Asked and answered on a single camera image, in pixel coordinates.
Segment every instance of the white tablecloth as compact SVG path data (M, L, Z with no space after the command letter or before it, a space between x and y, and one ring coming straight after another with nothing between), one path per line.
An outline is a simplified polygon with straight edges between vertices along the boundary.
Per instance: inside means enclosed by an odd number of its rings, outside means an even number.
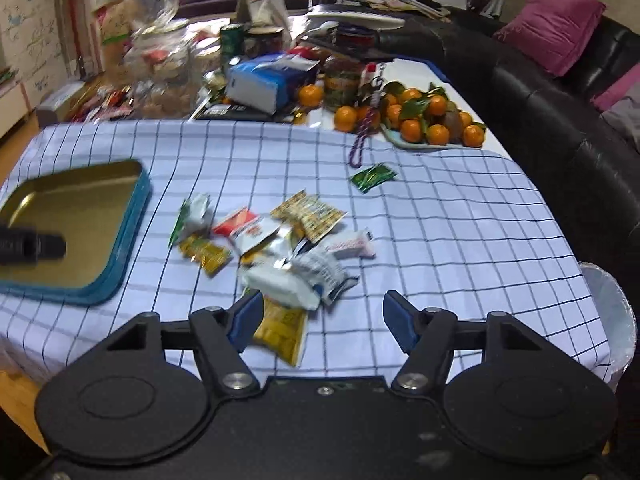
M418 308L443 307L459 319L514 313L608 379L609 346L583 276L539 192L514 162L481 150L404 152L369 139L364 167L384 162L398 177L361 194L348 180L355 173L346 163L353 139L302 126L215 121L45 129L0 198L27 177L128 157L145 165L153 195L124 285L106 303L83 308L0 296L5 357L41 381L139 312L177 320L205 306L230 306L242 291L237 258L210 279L166 248L182 200L207 192L220 218L241 205L269 212L306 189L347 211L344 227L369 228L378 254L344 261L360 281L311 317L300 368L259 347L242 354L259 379L383 374L390 380L405 355L382 318L389 289ZM190 352L166 357L197 374ZM480 359L479 351L457 352L450 376Z

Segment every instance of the red snack packet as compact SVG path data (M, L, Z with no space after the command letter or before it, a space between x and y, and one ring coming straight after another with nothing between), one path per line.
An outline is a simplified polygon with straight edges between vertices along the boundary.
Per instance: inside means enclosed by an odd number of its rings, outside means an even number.
M248 208L243 207L214 225L211 232L215 235L229 238L235 229L238 229L257 217L258 215L256 213L252 213Z

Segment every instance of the trash can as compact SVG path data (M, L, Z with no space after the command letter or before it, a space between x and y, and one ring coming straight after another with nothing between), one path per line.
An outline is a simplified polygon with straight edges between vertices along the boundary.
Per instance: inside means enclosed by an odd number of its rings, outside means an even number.
M580 262L602 328L609 341L611 379L609 386L616 391L618 381L634 358L638 329L636 316L616 279L595 264Z

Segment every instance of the pink pillow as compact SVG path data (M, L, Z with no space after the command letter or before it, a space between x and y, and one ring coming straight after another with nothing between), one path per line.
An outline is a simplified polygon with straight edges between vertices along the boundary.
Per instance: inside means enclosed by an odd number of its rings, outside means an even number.
M622 99L633 85L640 81L640 63L636 64L629 72L618 79L602 94L591 98L591 104L601 112L609 110Z
M529 0L494 38L561 76L582 55L604 9L598 0Z

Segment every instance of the fruit plate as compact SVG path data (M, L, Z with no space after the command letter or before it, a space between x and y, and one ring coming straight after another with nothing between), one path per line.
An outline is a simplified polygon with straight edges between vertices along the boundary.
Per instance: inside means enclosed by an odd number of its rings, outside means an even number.
M482 148L470 148L462 144L428 144L426 142L407 142L400 136L400 132L397 130L391 130L384 124L380 124L380 129L385 139L391 142L393 145L403 150L419 150L422 152L432 152L433 150L447 150L450 148L458 148L462 150L481 150Z

